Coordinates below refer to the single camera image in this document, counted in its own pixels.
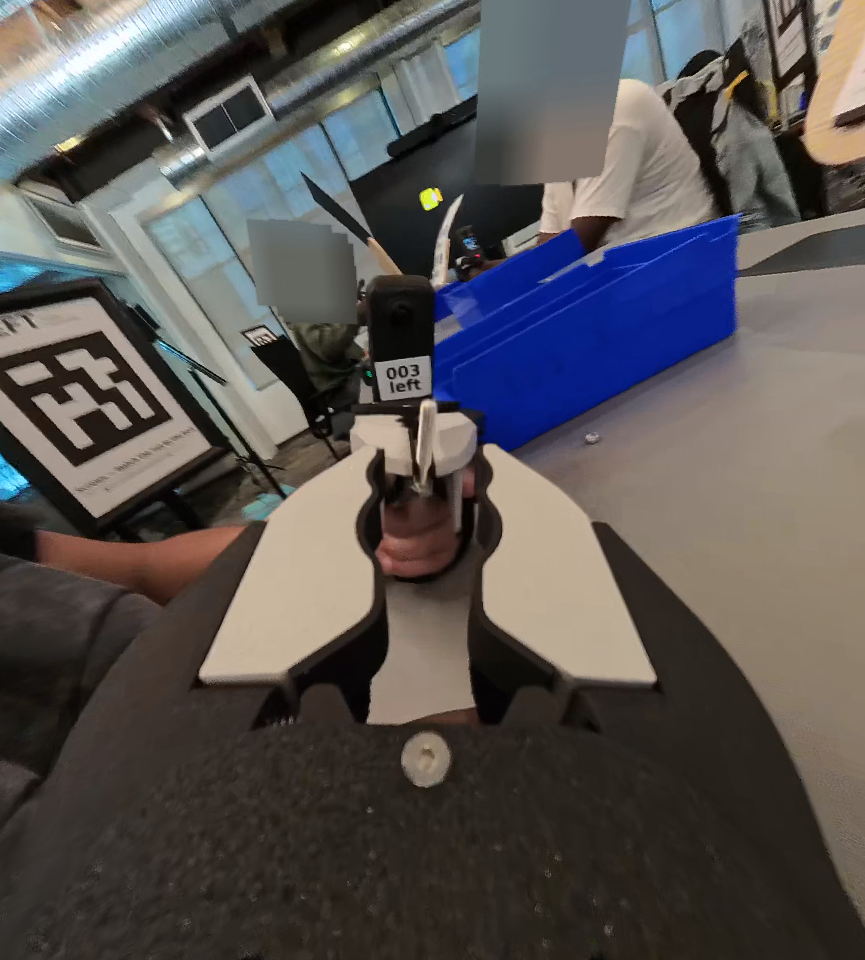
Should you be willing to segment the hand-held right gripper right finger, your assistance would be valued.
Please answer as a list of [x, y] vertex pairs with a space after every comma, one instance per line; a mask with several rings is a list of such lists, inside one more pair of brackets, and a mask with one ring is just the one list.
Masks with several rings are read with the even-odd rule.
[[467, 628], [478, 721], [497, 726], [537, 690], [568, 714], [591, 691], [656, 693], [659, 678], [595, 525], [498, 445], [474, 461]]

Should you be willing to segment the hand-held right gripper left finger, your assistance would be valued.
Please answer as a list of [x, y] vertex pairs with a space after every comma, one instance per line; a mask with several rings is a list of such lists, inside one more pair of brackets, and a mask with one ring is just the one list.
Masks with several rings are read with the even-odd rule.
[[277, 690], [298, 706], [340, 690], [365, 724], [389, 654], [384, 453], [362, 448], [298, 488], [265, 523], [198, 674], [205, 687]]

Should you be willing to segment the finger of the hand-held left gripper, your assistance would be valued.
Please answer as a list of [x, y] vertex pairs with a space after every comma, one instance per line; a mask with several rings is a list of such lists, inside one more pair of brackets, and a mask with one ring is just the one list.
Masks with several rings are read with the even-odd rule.
[[464, 477], [479, 443], [474, 420], [464, 413], [439, 413], [432, 438], [435, 490], [443, 492], [454, 534], [463, 533]]
[[400, 415], [358, 415], [350, 430], [351, 453], [363, 448], [383, 453], [385, 472], [394, 476], [414, 475], [414, 452], [408, 426]]

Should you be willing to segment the blue plastic bin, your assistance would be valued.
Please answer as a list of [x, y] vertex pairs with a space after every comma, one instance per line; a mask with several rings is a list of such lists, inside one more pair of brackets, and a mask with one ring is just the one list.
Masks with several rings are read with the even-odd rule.
[[738, 216], [583, 259], [435, 348], [439, 400], [485, 416], [504, 450], [726, 341], [737, 330]]
[[453, 282], [435, 293], [434, 321], [455, 318], [463, 329], [531, 294], [586, 256], [572, 229], [542, 246], [534, 246], [499, 262], [468, 281]]

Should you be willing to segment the person's left forearm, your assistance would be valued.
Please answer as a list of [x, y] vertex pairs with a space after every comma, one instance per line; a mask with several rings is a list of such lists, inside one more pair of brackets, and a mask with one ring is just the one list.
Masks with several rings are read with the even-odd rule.
[[110, 542], [42, 531], [35, 535], [35, 560], [163, 607], [197, 582], [245, 532], [245, 527], [221, 527], [156, 542]]

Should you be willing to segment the grey desk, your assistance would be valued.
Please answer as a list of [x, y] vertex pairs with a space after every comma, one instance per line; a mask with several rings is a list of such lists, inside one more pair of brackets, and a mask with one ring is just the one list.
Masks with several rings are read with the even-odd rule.
[[[859, 225], [865, 209], [745, 235], [740, 269]], [[741, 277], [737, 303], [732, 338], [515, 455], [750, 680], [865, 923], [865, 266]]]

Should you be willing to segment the person's left hand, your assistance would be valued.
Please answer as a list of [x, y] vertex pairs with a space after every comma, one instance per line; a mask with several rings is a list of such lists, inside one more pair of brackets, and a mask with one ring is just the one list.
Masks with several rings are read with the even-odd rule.
[[389, 481], [382, 502], [381, 572], [406, 583], [433, 582], [455, 569], [471, 546], [476, 520], [473, 469], [461, 480], [460, 513], [450, 481], [435, 481], [423, 496], [404, 478]]

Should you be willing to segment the small wooden document stand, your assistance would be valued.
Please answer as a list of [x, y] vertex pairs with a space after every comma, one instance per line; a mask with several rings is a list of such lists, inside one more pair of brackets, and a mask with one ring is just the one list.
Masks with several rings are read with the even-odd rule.
[[353, 234], [362, 244], [367, 246], [374, 258], [377, 259], [380, 270], [389, 276], [402, 276], [402, 270], [393, 261], [385, 249], [373, 237], [368, 227], [360, 223], [335, 198], [324, 191], [306, 173], [302, 173], [306, 188], [316, 202], [333, 220], [338, 222], [350, 234]]
[[451, 266], [452, 232], [456, 218], [463, 205], [464, 195], [459, 194], [446, 211], [436, 237], [430, 282], [438, 291], [449, 282]]

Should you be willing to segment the black display screen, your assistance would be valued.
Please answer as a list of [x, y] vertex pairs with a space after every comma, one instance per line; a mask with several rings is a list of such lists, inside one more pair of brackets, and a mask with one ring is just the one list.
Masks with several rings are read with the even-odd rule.
[[476, 182], [476, 131], [474, 119], [351, 183], [367, 227], [405, 274], [431, 276], [440, 226], [460, 194], [452, 230], [472, 227], [483, 246], [505, 249], [507, 239], [541, 218], [541, 185]]

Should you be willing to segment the black board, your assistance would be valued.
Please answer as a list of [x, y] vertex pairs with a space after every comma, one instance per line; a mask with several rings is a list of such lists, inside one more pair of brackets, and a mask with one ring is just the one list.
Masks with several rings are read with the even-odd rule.
[[301, 355], [292, 341], [285, 338], [265, 339], [251, 346], [258, 361], [268, 368], [299, 403], [306, 420], [308, 432], [330, 451], [336, 462], [345, 459], [333, 445], [333, 439], [349, 439], [354, 423], [355, 400], [330, 397], [317, 390]]

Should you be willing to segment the black tripod stand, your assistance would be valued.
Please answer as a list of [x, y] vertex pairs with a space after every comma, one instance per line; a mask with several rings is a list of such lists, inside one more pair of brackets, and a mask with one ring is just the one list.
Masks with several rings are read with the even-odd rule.
[[204, 366], [198, 360], [186, 354], [178, 347], [167, 341], [162, 336], [161, 326], [151, 316], [145, 307], [138, 303], [124, 303], [123, 308], [134, 320], [151, 344], [164, 356], [181, 364], [187, 372], [191, 382], [196, 385], [200, 398], [197, 401], [202, 408], [208, 412], [213, 423], [222, 425], [220, 431], [229, 443], [230, 450], [241, 465], [243, 465], [252, 479], [258, 486], [264, 486], [271, 490], [281, 499], [286, 499], [289, 493], [282, 483], [273, 475], [272, 467], [259, 455], [252, 446], [247, 436], [234, 421], [232, 416], [226, 411], [220, 398], [212, 390], [212, 385], [225, 388], [228, 381]]

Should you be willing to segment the black video bar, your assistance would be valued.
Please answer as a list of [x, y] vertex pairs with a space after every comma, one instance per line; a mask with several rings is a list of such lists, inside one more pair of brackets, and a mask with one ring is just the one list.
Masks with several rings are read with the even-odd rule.
[[415, 127], [390, 143], [386, 152], [391, 161], [398, 161], [416, 151], [438, 142], [451, 131], [475, 120], [478, 113], [478, 95], [450, 109], [434, 114], [425, 124]]

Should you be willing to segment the white air vent grille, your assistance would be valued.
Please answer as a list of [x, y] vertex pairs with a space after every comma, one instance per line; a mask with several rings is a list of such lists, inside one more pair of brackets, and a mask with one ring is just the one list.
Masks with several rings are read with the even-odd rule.
[[247, 75], [183, 114], [184, 123], [206, 157], [238, 148], [275, 117], [257, 80]]

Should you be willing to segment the black jacket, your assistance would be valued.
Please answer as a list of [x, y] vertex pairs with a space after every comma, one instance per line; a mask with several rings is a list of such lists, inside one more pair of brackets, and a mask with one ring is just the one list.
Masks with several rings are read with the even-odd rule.
[[725, 128], [716, 120], [721, 96], [738, 104], [765, 126], [770, 124], [767, 98], [741, 38], [726, 51], [702, 51], [688, 61], [662, 97], [695, 153], [705, 185], [721, 216], [734, 214], [730, 187], [720, 169], [714, 136]]

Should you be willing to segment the denim jacket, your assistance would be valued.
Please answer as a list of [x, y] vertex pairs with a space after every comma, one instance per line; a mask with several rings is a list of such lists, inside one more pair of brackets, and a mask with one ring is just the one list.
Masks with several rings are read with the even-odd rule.
[[734, 100], [719, 99], [711, 142], [741, 234], [800, 222], [786, 165], [772, 132], [758, 117]]

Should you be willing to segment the wooden white document stand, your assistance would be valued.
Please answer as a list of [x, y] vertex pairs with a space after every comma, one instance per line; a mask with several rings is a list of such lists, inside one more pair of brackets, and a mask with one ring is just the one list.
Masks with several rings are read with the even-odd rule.
[[836, 122], [833, 116], [864, 35], [865, 1], [842, 2], [831, 42], [821, 55], [805, 126], [810, 155], [826, 167], [865, 162], [865, 115], [851, 123]]

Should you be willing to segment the small silver air duct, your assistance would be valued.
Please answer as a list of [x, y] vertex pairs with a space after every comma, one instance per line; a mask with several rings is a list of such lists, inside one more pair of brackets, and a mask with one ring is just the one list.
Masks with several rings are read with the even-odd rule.
[[188, 133], [154, 153], [159, 172], [176, 189], [220, 177], [252, 162], [319, 121], [334, 107], [369, 91], [398, 59], [420, 51], [449, 29], [477, 25], [481, 2], [395, 2], [302, 58], [265, 83], [260, 92], [272, 117], [229, 148], [210, 153]]

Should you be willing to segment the large silver air duct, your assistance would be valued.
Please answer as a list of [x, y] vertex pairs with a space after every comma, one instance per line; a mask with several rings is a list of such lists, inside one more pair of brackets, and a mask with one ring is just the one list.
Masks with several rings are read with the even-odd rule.
[[88, 134], [288, 1], [99, 2], [0, 70], [0, 185]]

